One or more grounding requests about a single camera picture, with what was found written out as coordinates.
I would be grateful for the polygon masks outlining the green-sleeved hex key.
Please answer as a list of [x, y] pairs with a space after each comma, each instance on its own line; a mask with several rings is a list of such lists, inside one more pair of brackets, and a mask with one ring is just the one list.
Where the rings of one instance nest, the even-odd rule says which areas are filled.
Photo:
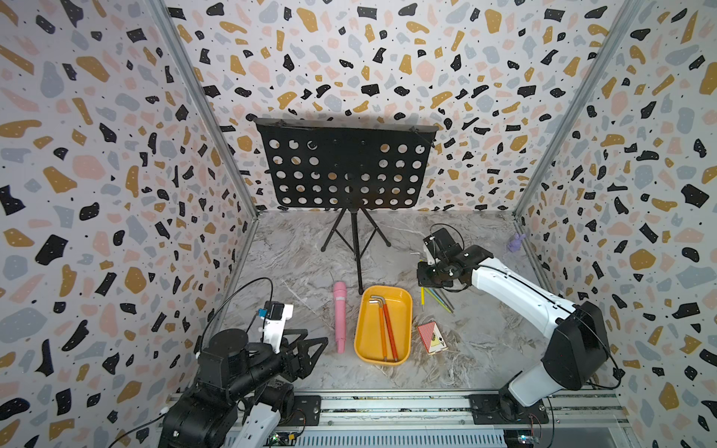
[[453, 314], [453, 309], [447, 304], [447, 302], [439, 295], [437, 294], [433, 289], [427, 289], [427, 293], [431, 295], [431, 297], [440, 304], [444, 310], [446, 310], [447, 313]]

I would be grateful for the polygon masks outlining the yellow plastic storage tray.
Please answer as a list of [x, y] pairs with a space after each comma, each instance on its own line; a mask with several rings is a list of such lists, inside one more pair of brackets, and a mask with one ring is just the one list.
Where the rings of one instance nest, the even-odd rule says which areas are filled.
[[372, 286], [364, 291], [354, 349], [367, 363], [399, 366], [411, 352], [413, 300], [400, 287]]

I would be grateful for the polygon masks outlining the red-sleeved hex key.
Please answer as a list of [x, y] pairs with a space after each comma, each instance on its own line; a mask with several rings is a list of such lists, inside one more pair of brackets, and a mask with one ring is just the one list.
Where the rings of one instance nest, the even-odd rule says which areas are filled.
[[391, 348], [391, 354], [393, 356], [393, 360], [395, 362], [397, 362], [398, 361], [398, 349], [397, 349], [397, 345], [395, 342], [395, 337], [394, 337], [394, 333], [393, 333], [393, 328], [392, 328], [392, 323], [391, 323], [391, 319], [390, 319], [390, 313], [388, 310], [387, 301], [384, 297], [376, 296], [376, 295], [373, 295], [372, 300], [374, 302], [378, 303], [380, 310], [383, 312], [385, 328], [386, 328], [386, 332], [388, 334], [388, 341], [389, 341], [389, 345]]

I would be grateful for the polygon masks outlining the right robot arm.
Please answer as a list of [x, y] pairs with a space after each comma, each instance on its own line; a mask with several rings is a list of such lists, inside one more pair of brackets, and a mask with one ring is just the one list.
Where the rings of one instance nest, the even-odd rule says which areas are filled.
[[601, 310], [591, 302], [575, 304], [539, 287], [509, 269], [481, 246], [463, 248], [446, 228], [423, 239], [427, 260], [416, 268], [418, 285], [455, 292], [455, 282], [500, 300], [519, 313], [548, 340], [545, 353], [530, 369], [517, 373], [498, 392], [496, 412], [508, 423], [518, 422], [528, 409], [561, 390], [583, 386], [607, 390], [591, 381], [606, 362], [620, 382]]

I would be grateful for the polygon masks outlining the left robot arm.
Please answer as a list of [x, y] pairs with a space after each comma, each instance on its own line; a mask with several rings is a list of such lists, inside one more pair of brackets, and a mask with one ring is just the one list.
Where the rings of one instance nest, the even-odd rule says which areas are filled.
[[295, 398], [292, 383], [308, 377], [328, 346], [326, 337], [280, 339], [276, 353], [268, 343], [252, 343], [244, 330], [222, 330], [198, 357], [192, 385], [164, 415], [161, 447], [222, 447], [236, 423], [234, 447], [263, 447], [282, 424], [306, 427], [319, 397]]

